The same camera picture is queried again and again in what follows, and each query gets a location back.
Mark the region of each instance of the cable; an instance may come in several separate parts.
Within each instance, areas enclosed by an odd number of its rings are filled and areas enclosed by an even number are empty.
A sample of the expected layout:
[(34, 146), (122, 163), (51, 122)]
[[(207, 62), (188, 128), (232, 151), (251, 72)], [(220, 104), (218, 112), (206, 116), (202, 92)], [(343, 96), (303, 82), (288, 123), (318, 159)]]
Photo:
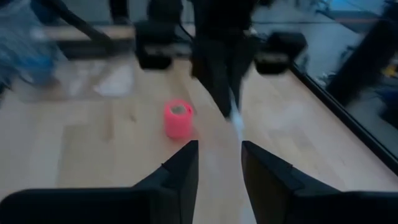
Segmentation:
[(181, 30), (182, 30), (185, 34), (187, 34), (187, 35), (189, 36), (189, 38), (191, 39), (191, 41), (193, 41), (192, 35), (184, 28), (184, 26), (183, 26), (181, 23), (179, 23), (178, 26), (180, 26)]
[(92, 41), (101, 44), (109, 54), (114, 53), (115, 46), (112, 39), (106, 34), (96, 30), (93, 26), (71, 12), (71, 10), (62, 7), (59, 2), (52, 0), (40, 0), (39, 3), (57, 13), (65, 22), (86, 34)]

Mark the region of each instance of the pink tape roll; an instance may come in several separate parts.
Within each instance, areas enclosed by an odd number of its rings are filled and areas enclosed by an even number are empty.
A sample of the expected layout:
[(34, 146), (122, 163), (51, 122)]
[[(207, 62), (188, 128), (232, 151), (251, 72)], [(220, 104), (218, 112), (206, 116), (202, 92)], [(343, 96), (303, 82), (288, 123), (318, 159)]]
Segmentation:
[(170, 138), (188, 138), (192, 133), (192, 107), (183, 100), (172, 100), (164, 107), (164, 128)]

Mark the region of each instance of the black pants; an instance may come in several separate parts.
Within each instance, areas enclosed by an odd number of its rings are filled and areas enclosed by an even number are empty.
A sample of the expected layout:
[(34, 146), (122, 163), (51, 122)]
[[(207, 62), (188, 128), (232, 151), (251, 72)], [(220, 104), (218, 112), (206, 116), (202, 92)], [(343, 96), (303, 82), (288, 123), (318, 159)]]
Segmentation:
[(114, 22), (129, 18), (127, 0), (109, 0), (109, 8)]

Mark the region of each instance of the black metal frame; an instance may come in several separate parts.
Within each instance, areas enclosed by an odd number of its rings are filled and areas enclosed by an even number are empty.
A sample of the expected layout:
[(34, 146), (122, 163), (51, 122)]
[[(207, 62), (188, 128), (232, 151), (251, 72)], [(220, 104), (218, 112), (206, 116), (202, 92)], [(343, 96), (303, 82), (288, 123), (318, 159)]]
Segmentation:
[(306, 73), (299, 70), (296, 64), (290, 67), (292, 73), (322, 101), (372, 152), (385, 163), (391, 171), (398, 175), (398, 158), (381, 144), (366, 128), (353, 118), (326, 90), (320, 87)]

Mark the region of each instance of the wooden floor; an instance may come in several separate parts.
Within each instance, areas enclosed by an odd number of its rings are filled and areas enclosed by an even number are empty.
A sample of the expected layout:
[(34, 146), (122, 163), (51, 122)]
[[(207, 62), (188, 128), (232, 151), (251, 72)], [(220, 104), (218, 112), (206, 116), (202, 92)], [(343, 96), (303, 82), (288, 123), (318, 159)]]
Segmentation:
[[(135, 72), (134, 94), (117, 100), (21, 103), (0, 109), (0, 197), (25, 188), (132, 186), (176, 153), (162, 129), (166, 101), (195, 109), (200, 180), (194, 223), (255, 223), (236, 133), (188, 62), (165, 73)], [(244, 83), (246, 140), (341, 190), (398, 190), (398, 178), (294, 75)]]

